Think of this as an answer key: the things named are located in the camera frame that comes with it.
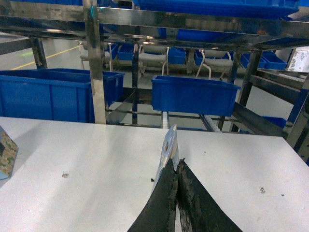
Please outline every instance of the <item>white table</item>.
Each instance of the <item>white table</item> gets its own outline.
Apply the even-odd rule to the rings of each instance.
[[[20,147],[13,177],[0,182],[1,232],[126,232],[150,197],[167,132],[3,117],[0,125]],[[179,130],[178,143],[244,232],[309,230],[309,167],[282,138]]]

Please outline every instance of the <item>metal pole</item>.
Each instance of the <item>metal pole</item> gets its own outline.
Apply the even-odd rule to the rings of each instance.
[[[231,70],[230,70],[230,75],[227,79],[227,82],[229,82],[231,84],[234,84],[235,79],[237,77],[237,70],[238,70],[238,66],[239,66],[239,62],[240,62],[240,56],[241,56],[240,53],[234,53],[234,55],[233,55],[233,65],[232,65]],[[222,116],[222,117],[220,117],[220,119],[222,119],[222,120],[219,121],[218,128],[222,131],[225,117]]]
[[[47,69],[42,38],[32,38],[32,52],[37,69]]]
[[[139,45],[134,45],[134,54],[132,60],[132,92],[135,94],[135,100],[132,107],[132,111],[138,111],[138,80],[139,80]],[[132,114],[132,123],[137,124],[137,114]]]
[[[283,129],[285,135],[288,135],[286,141],[295,148],[297,141],[303,129],[305,128],[309,117],[309,74],[304,82],[302,89],[298,94],[298,98],[290,113],[290,116]]]
[[[97,1],[83,0],[83,5],[95,122],[106,124],[108,112],[105,110],[105,106],[108,108],[108,104],[107,101],[105,102],[104,96]]]
[[[237,70],[239,67],[239,63],[240,63],[240,53],[234,53],[233,55],[233,66],[231,67],[230,70],[230,76],[227,79],[227,82],[233,84],[235,82],[235,79],[237,77]]]
[[[190,48],[188,55],[188,63],[187,63],[187,74],[191,74],[194,65],[194,53],[195,49]]]
[[[249,81],[252,75],[255,75],[257,68],[260,63],[260,59],[262,56],[262,51],[252,52],[249,59],[249,64],[242,82],[238,103],[242,106],[247,105],[247,101],[251,92],[252,83]],[[232,124],[231,132],[237,132],[238,127]]]

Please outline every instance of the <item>blue plastic bin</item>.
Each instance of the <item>blue plastic bin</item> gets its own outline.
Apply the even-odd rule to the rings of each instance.
[[[243,55],[241,55],[241,57],[240,57],[240,62],[241,62],[241,64],[242,64],[245,68],[248,67],[249,58],[250,58],[250,54],[243,54]],[[264,68],[265,64],[266,64],[266,61],[265,61],[263,58],[261,58],[258,68],[259,68],[259,69]]]
[[[276,53],[274,53],[274,52],[272,52],[272,51],[265,51],[265,52],[263,52],[262,53],[262,56],[264,56],[264,55],[272,55],[272,56],[276,56]]]
[[[189,41],[211,43],[227,35],[228,33],[224,32],[180,29],[177,34],[177,40],[189,40]]]
[[[133,0],[142,10],[278,19],[298,11],[299,0]]]
[[[309,6],[309,1],[308,0],[300,0],[299,6]]]
[[[76,75],[83,74],[86,75],[90,80],[90,71],[81,70],[81,69],[35,69],[34,71],[43,71],[43,72],[58,72],[58,73],[74,73]],[[103,72],[103,84],[105,88],[105,94],[107,103],[110,106],[115,101],[123,95],[123,85],[124,85],[124,76],[122,72]]]
[[[118,51],[119,60],[132,60],[133,59],[133,48],[132,44],[124,44]]]
[[[212,58],[212,57],[205,57],[205,58],[207,58],[207,59],[222,59],[222,58]],[[198,50],[195,51],[194,61],[195,61],[195,65],[201,65],[201,63],[203,61],[202,53]]]
[[[169,50],[169,64],[184,64],[185,50],[183,48],[172,47]]]
[[[119,79],[120,85],[123,76],[104,72],[104,82],[110,87],[114,79]],[[106,94],[112,102],[114,95],[110,92]],[[0,93],[0,116],[94,122],[89,71],[0,71]]]
[[[154,110],[231,116],[240,87],[223,81],[155,76]]]
[[[118,54],[118,49],[119,49],[119,44],[118,43],[115,43],[115,44],[112,44],[112,59],[115,59],[117,54]]]
[[[266,61],[265,69],[284,70],[287,63],[277,56],[263,55],[262,58]]]

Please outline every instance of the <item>dark spot on table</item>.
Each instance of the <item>dark spot on table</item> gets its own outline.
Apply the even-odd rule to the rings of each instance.
[[[261,190],[262,194],[266,193],[266,191],[265,191],[265,189],[263,187],[261,187],[260,190]]]

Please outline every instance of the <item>yellow floor line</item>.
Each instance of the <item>yellow floor line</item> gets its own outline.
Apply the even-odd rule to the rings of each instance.
[[[64,51],[62,51],[62,52],[58,52],[58,53],[52,54],[52,55],[50,55],[50,56],[47,56],[46,59],[48,59],[48,58],[50,58],[50,57],[57,56],[57,55],[59,55],[59,54],[65,53],[65,52],[68,52],[68,51],[73,50],[73,49],[78,48],[78,47],[79,47],[79,46],[76,46],[76,47],[73,47],[73,48],[64,50]],[[28,63],[28,64],[24,64],[24,65],[18,66],[18,67],[16,67],[16,68],[11,69],[11,70],[16,70],[16,69],[24,68],[24,67],[26,67],[26,66],[28,66],[28,65],[30,65],[30,64],[35,64],[35,61],[30,62],[30,63]]]

